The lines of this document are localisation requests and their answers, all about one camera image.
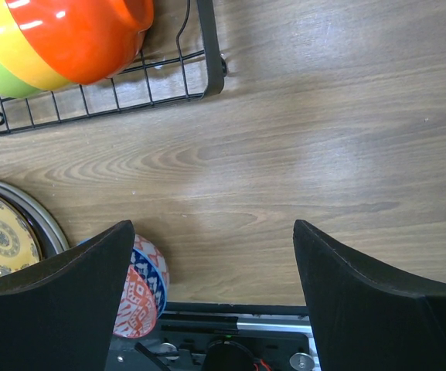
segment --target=black wire rack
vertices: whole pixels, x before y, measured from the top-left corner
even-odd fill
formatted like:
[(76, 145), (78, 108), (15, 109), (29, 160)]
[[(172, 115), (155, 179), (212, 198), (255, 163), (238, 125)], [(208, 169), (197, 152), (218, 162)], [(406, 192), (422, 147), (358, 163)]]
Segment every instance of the black wire rack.
[[(143, 71), (143, 77), (139, 80), (138, 84), (144, 84), (148, 93), (148, 99), (140, 104), (131, 104), (127, 106), (121, 106), (118, 100), (117, 83), (115, 79), (117, 77), (110, 78), (111, 89), (113, 93), (114, 103), (112, 108), (108, 108), (104, 111), (90, 111), (90, 103), (87, 103), (87, 99), (84, 93), (84, 87), (77, 85), (82, 98), (83, 110), (79, 114), (63, 114), (63, 110), (59, 108), (54, 92), (45, 92), (40, 95), (47, 95), (53, 102), (53, 110), (55, 111), (55, 117), (52, 119), (39, 121), (36, 120), (36, 114), (31, 108), (29, 99), (20, 99), (24, 102), (24, 107), (29, 115), (28, 122), (19, 125), (12, 125), (11, 120), (7, 115), (6, 104), (15, 100), (13, 98), (0, 96), (0, 135), (13, 134), (21, 131), (28, 131), (37, 128), (49, 127), (52, 125), (64, 124), (70, 121), (76, 121), (80, 119), (86, 119), (90, 117), (103, 116), (107, 114), (118, 114), (127, 111), (135, 111), (146, 108), (161, 107), (169, 104), (178, 104), (182, 102), (188, 102), (193, 100), (200, 100), (204, 97), (216, 95), (221, 92), (224, 87), (224, 77), (226, 76), (226, 62), (222, 58), (220, 53), (219, 42), (216, 32), (216, 20), (214, 15), (214, 7), (212, 0), (196, 0), (198, 8), (198, 21), (200, 25), (200, 34), (203, 42), (203, 49), (195, 51), (193, 53), (184, 54), (182, 47), (180, 46), (180, 37), (186, 30), (187, 23), (189, 22), (189, 16), (191, 12), (191, 0), (186, 1), (186, 13), (185, 19), (182, 22), (181, 28), (175, 37), (176, 49), (178, 56), (162, 61), (155, 61), (152, 63), (146, 62), (146, 57), (141, 51), (136, 59), (137, 63), (132, 64), (121, 75), (128, 75), (131, 73), (140, 73)], [(206, 65), (206, 86), (202, 91), (193, 93), (189, 89), (186, 76), (186, 65), (193, 60), (205, 59)], [(176, 94), (171, 97), (163, 97), (162, 99), (153, 99), (151, 82), (149, 81), (149, 73), (152, 69), (159, 69), (162, 66), (178, 64), (181, 66), (182, 85), (184, 94)]]

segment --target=stacked bowls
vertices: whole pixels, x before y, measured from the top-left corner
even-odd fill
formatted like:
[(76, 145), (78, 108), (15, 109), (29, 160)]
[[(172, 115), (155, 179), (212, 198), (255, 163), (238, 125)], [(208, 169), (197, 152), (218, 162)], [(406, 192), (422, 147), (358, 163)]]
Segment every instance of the stacked bowls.
[(0, 0), (0, 94), (111, 77), (134, 60), (153, 19), (152, 0)]
[(37, 201), (0, 182), (0, 277), (68, 248), (60, 227)]
[(136, 235), (114, 334), (140, 338), (152, 331), (166, 308), (168, 289), (165, 258), (151, 242)]

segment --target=black wire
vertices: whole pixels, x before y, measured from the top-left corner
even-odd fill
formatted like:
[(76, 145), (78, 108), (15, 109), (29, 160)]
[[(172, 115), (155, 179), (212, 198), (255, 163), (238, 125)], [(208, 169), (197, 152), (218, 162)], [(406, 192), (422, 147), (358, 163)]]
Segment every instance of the black wire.
[(154, 363), (159, 370), (161, 371), (171, 371), (167, 365), (165, 365), (163, 362), (161, 362), (150, 350), (145, 348), (140, 342), (135, 344), (135, 350), (141, 354), (143, 354), (145, 357), (147, 357), (152, 363)]
[(156, 357), (179, 357), (178, 352), (152, 352)]

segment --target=blue rim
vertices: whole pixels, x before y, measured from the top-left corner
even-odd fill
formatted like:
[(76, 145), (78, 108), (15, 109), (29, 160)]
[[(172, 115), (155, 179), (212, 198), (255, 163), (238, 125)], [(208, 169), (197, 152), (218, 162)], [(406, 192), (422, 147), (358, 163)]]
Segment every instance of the blue rim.
[(144, 259), (146, 259), (146, 261), (148, 261), (150, 263), (150, 265), (152, 265), (152, 267), (155, 270), (155, 273), (158, 274), (159, 279), (161, 280), (162, 283), (162, 288), (164, 288), (164, 305), (162, 306), (162, 310), (160, 311), (160, 313), (158, 313), (158, 318), (161, 317), (161, 314), (164, 313), (164, 310), (166, 309), (166, 305), (168, 304), (168, 288), (166, 287), (166, 283), (164, 282), (164, 280), (162, 279), (162, 274), (159, 271), (159, 269), (156, 267), (156, 265), (154, 263), (152, 263), (152, 260), (147, 256), (147, 254), (144, 254), (144, 252), (142, 250), (139, 250), (138, 248), (134, 247), (133, 250), (137, 251), (140, 255), (143, 256)]

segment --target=wood grain surface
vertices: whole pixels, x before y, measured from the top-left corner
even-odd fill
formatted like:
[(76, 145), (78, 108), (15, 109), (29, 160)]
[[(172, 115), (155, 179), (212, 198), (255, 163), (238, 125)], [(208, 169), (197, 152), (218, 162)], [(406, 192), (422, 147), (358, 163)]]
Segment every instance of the wood grain surface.
[(133, 220), (172, 301), (303, 304), (295, 219), (446, 282), (446, 2), (216, 0), (216, 17), (221, 95), (0, 138), (0, 179), (72, 243)]

